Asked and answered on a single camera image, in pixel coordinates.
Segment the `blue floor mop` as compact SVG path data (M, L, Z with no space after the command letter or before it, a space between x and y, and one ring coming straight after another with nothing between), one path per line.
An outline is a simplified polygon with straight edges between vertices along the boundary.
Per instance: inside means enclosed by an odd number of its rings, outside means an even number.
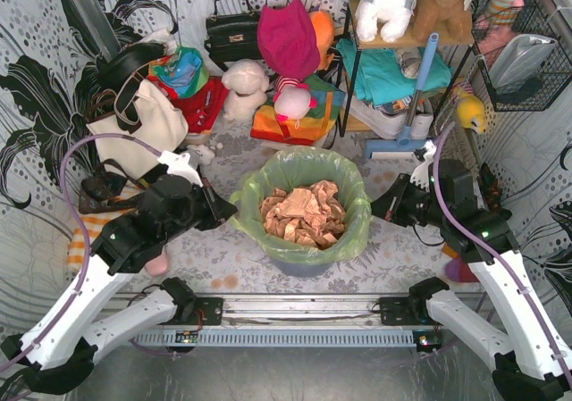
M427 39L418 77L416 79L415 93L408 108L407 116L401 132L393 140L368 139L364 149L364 156L366 158L381 160L398 158L408 159L414 155L414 152L418 148L424 146L425 142L422 139L412 139L410 132L415 119L418 101L424 90L425 83L432 66L439 38L439 33L433 32Z

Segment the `green trash bag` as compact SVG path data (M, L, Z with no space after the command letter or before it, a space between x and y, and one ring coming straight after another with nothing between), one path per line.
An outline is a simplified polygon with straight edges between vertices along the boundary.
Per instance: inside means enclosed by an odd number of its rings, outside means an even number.
M275 153L231 196L235 228L282 263L319 266L365 249L371 201L357 166L330 150L293 146Z

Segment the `blue trash bin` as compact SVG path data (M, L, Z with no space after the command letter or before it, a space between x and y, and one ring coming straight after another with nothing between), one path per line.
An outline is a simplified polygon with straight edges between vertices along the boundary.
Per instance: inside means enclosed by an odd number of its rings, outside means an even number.
M274 258L271 258L270 262L286 276L295 278L313 278L316 276L320 276L332 267L332 263L323 263L323 264L286 263Z

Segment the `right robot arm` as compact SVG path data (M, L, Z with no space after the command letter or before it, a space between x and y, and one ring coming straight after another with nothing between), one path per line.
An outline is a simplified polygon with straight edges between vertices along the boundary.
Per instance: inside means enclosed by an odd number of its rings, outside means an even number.
M437 277L413 285L405 297L380 301L383 324L443 325L486 363L506 400L558 400L571 390L571 349L536 295L508 224L478 205L463 163L441 161L439 176L426 188L401 173L373 201L372 214L404 228L438 228L485 289L503 328Z

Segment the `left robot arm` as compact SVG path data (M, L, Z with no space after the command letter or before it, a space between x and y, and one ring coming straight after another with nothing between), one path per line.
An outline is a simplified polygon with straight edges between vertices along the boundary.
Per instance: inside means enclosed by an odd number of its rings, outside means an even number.
M209 183L197 185L175 175L160 177L139 194L132 211L102 228L80 273L42 320L2 342L4 355L21 369L1 387L1 396L6 397L17 382L32 392L63 395L141 331L170 321L203 323L205 313L197 305L197 295L179 277L165 279L119 313L103 320L98 315L167 243L190 229L213 230L236 212Z

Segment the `brown patterned bag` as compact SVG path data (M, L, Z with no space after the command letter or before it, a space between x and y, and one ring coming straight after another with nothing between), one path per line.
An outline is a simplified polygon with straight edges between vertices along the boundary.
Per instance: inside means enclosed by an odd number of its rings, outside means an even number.
M120 198L130 183L136 194ZM99 163L94 174L81 182L78 211L80 214L129 211L136 208L148 184L132 178L114 159Z

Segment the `cream canvas tote bag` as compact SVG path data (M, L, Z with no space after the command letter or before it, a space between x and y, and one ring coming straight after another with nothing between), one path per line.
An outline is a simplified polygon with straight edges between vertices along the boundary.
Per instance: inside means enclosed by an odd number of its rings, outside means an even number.
M159 87L144 79L134 101L140 126L130 135L159 151L175 150L189 132L182 111L172 105ZM96 148L100 161L115 160L132 178L143 177L158 165L157 157L129 140L99 138Z

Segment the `rainbow striped bag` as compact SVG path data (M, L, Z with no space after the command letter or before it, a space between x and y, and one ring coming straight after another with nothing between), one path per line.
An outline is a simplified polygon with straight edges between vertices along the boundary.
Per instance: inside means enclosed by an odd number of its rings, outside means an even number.
M250 131L252 138L288 145L311 146L326 137L338 120L346 93L313 74L303 83L309 85L317 107L299 121L278 122L273 97L255 113Z

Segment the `colourful printed bag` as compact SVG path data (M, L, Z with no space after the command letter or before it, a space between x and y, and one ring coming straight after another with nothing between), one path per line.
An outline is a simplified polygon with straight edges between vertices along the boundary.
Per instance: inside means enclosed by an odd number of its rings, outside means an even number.
M193 97L204 87L209 74L196 48L179 46L174 54L149 64L147 79L170 99L185 99Z

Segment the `magenta cloth bag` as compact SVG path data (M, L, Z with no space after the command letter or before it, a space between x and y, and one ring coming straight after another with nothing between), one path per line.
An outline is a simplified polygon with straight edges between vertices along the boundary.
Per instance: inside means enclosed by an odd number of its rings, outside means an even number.
M303 80L320 63L315 30L301 0L290 0L283 8L265 5L257 44L268 67L283 77Z

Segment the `pink cylinder toy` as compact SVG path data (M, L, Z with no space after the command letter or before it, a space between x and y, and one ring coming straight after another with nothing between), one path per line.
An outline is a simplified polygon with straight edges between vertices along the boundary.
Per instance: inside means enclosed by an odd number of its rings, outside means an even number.
M169 255L167 249L163 247L157 257L145 264L144 269L146 273L153 278L165 275L169 271Z

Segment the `purple orange toy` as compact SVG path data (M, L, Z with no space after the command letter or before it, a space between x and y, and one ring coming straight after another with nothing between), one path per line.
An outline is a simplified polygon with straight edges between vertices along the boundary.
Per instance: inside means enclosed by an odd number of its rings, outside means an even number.
M471 272L468 265L462 261L460 255L449 245L444 244L442 252L450 258L444 267L445 274L449 280L457 283L479 282L478 278Z

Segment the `crumpled brown paper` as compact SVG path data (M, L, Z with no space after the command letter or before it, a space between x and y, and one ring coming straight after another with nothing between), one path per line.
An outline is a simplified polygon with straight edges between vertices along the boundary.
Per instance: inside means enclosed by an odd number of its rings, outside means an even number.
M321 250L338 242L346 231L346 212L337 200L338 186L321 180L290 193L275 188L260 205L265 231L277 238Z

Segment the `white sneakers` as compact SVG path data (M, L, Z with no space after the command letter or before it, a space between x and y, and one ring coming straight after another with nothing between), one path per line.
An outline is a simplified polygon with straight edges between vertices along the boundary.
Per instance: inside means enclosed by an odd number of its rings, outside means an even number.
M381 110L369 107L354 99L349 109L350 115L365 124L370 130L384 139L395 139L402 131L408 114L407 110L389 115ZM428 99L420 102L412 122L410 137L426 139L433 122L433 108Z

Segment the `orange checkered cloth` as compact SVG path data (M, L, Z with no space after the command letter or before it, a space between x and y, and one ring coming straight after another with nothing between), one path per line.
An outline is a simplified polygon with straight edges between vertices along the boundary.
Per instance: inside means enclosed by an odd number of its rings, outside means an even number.
M116 217L116 213L100 213L100 214L84 214L81 215L81 221L85 225L88 232L89 242L92 242L101 233L103 227L112 218ZM83 265L86 242L84 241L83 232L77 227L73 232L71 243L68 246L68 254L66 257L67 270L70 272L78 272Z

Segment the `wooden shelf rack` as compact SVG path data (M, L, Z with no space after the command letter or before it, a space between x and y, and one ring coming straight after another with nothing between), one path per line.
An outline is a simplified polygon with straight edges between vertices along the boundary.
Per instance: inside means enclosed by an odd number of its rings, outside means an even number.
M412 34L412 26L409 25L406 33L403 37L395 42L387 43L379 36L376 36L373 41L361 42L355 35L357 21L356 21L356 11L358 8L359 0L348 0L348 7L345 9L345 22L343 27L343 32L341 36L343 38L349 39L352 44L356 47L356 55L351 59L349 66L347 66L340 58L338 67L338 76L336 85L339 86L342 79L345 79L345 84L347 86L347 95L349 99L346 105L343 107L343 113L341 113L337 126L339 130L339 136L343 138L347 132L352 131L368 131L368 128L363 122L357 122L354 117L350 114L350 106L352 99L354 97L354 89L356 83L356 77L358 72L358 66L362 59L362 54L365 51L373 51L376 49L387 49L387 48L410 48L410 47L426 47L427 44L424 41L415 39ZM465 46L466 55L462 59L456 76L460 73L460 69L463 67L465 61L468 58L468 54L471 51L471 46L475 43L471 31L462 37L461 39L455 39L447 30L447 25L443 21L438 21L435 24L435 33L438 33L440 38L438 45L440 46Z

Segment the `red cloth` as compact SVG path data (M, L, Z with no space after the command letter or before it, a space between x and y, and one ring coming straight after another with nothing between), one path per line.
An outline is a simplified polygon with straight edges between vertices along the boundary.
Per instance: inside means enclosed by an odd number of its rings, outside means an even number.
M178 98L170 88L167 88L167 93L173 106L182 111L188 124L188 133L199 134L212 129L229 90L223 85L221 77L210 77L191 97Z

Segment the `yellow plush toy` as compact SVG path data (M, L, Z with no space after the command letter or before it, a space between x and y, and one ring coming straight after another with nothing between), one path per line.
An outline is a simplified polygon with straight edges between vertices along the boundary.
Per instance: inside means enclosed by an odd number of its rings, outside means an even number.
M458 83L452 89L452 96L461 127L482 134L485 128L485 107L474 94L472 86Z

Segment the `teal folded cloth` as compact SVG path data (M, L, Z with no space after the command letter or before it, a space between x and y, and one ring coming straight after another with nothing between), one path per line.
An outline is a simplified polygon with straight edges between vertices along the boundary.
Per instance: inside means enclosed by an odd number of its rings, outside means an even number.
M446 88L452 69L436 54L425 83L424 92ZM400 71L391 49L367 49L360 56L354 94L359 100L375 105L387 104L405 96L411 96L416 89L416 80L407 79Z

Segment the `cream fluffy plush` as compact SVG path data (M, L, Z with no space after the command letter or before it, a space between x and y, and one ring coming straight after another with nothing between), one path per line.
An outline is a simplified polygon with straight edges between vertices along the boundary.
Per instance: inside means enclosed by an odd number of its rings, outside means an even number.
M257 61L235 62L222 76L229 90L223 103L223 117L229 121L251 121L257 109L266 102L270 80Z

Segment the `white pink plush doll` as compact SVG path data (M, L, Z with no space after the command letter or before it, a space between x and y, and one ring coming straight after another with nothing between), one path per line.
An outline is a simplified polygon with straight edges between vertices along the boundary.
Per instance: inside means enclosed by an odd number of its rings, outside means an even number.
M273 108L278 122L299 121L317 107L309 85L280 75L274 82Z

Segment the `black hat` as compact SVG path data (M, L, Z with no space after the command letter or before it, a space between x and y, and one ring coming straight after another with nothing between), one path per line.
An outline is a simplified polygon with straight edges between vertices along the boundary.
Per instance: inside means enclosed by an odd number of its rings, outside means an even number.
M103 89L118 91L134 71L165 55L165 44L158 42L133 44L124 48L112 60L98 65L98 82Z

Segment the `silver foil pouch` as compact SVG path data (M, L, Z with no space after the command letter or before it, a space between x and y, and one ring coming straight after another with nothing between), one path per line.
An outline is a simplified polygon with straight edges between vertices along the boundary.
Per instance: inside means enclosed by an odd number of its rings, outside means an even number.
M558 41L537 34L520 34L504 47L489 70L494 88L502 88L535 74Z

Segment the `black leather handbag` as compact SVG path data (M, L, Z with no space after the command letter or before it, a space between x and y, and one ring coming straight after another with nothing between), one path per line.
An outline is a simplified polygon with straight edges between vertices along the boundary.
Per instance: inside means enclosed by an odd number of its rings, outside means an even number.
M204 42L210 60L222 71L227 71L226 63L243 59L262 60L258 47L257 29L260 13L255 11L248 0L244 13L221 15L214 0L214 12L206 18L207 40Z

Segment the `orange plush toy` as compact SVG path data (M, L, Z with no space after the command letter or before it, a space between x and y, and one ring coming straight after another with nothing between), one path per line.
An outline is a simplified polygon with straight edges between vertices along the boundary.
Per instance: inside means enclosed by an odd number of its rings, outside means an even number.
M326 70L333 59L333 54L328 51L334 40L334 22L332 16L327 11L312 11L309 18L316 36L316 46L320 55L320 63L317 69Z

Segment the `brown teddy bear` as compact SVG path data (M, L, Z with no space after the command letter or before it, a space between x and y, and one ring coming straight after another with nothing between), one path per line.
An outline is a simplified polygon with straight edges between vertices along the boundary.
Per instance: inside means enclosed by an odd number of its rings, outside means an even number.
M450 36L458 42L467 38L472 29L472 14L465 9L465 0L417 0L412 34L426 40L442 22Z

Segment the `white husky plush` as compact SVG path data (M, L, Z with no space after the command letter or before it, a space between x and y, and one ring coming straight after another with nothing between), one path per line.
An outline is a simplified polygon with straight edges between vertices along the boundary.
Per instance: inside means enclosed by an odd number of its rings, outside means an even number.
M406 32L416 0L360 0L356 10L356 34L360 42L379 36L393 43Z

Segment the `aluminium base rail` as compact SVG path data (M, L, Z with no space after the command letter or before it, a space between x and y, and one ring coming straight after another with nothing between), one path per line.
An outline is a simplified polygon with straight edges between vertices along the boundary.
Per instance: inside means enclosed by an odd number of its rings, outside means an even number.
M74 299L58 323L71 334L86 336L97 325L115 335L120 330L139 334L155 326L202 330L343 330L429 328L430 321L408 315L399 317L390 310L406 304L401 297L372 299L365 295L196 295L181 287L157 288L139 294L136 301L114 315L98 315L108 303L108 295L82 295Z

